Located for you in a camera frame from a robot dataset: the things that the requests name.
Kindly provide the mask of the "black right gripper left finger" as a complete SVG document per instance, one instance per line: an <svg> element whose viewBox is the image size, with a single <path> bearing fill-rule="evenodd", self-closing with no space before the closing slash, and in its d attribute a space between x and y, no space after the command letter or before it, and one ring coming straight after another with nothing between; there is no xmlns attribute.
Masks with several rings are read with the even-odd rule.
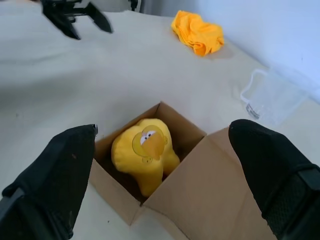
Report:
<svg viewBox="0 0 320 240"><path fill-rule="evenodd" d="M54 136L2 191L0 240L70 240L95 153L95 124Z"/></svg>

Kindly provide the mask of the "clear plastic container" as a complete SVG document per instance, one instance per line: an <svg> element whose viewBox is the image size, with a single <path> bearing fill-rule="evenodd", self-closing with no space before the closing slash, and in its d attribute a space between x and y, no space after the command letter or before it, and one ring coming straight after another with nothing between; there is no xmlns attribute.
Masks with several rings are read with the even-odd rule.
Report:
<svg viewBox="0 0 320 240"><path fill-rule="evenodd" d="M257 68L252 71L240 99L254 120L278 126L316 89L310 79L295 70L286 67Z"/></svg>

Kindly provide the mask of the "brown cardboard box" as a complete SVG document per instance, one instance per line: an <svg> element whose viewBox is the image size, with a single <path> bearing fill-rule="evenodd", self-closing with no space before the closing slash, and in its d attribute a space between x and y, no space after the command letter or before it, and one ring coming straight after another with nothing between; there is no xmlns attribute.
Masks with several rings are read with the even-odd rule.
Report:
<svg viewBox="0 0 320 240"><path fill-rule="evenodd" d="M158 118L169 128L180 165L149 197L111 161L116 130L95 144L89 181L128 224L151 213L175 240L276 240L247 184L228 129L206 134L160 102L128 122Z"/></svg>

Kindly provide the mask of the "yellow crumpled cloth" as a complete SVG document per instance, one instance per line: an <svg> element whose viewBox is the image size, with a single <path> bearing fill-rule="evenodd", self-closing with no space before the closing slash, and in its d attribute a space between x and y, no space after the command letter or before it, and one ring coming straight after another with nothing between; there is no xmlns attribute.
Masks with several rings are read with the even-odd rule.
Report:
<svg viewBox="0 0 320 240"><path fill-rule="evenodd" d="M219 51L225 45L221 26L203 21L199 14L179 10L171 29L180 42L200 57Z"/></svg>

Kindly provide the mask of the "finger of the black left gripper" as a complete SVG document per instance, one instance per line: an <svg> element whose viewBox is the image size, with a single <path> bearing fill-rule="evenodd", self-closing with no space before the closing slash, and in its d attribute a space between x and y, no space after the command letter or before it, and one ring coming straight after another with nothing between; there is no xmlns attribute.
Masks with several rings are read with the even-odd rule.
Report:
<svg viewBox="0 0 320 240"><path fill-rule="evenodd" d="M100 12L100 10L92 2L89 2L86 6L86 13L100 30L109 34L113 33L113 28L108 18L102 12Z"/></svg>
<svg viewBox="0 0 320 240"><path fill-rule="evenodd" d="M81 39L61 8L58 6L43 6L42 13L65 36L75 40Z"/></svg>

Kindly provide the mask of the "yellow plush toy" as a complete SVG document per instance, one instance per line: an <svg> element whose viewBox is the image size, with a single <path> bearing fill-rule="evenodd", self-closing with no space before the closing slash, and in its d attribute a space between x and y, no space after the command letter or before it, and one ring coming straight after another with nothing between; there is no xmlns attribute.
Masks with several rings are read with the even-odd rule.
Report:
<svg viewBox="0 0 320 240"><path fill-rule="evenodd" d="M148 198L180 164L171 133L158 118L145 118L122 132L112 143L115 168L132 176Z"/></svg>

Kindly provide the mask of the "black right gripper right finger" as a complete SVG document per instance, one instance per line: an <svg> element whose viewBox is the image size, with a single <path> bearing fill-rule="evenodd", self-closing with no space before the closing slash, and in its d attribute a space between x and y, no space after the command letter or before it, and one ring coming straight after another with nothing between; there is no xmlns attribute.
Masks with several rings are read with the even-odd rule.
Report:
<svg viewBox="0 0 320 240"><path fill-rule="evenodd" d="M248 119L233 121L228 138L277 240L320 240L320 167L286 136Z"/></svg>

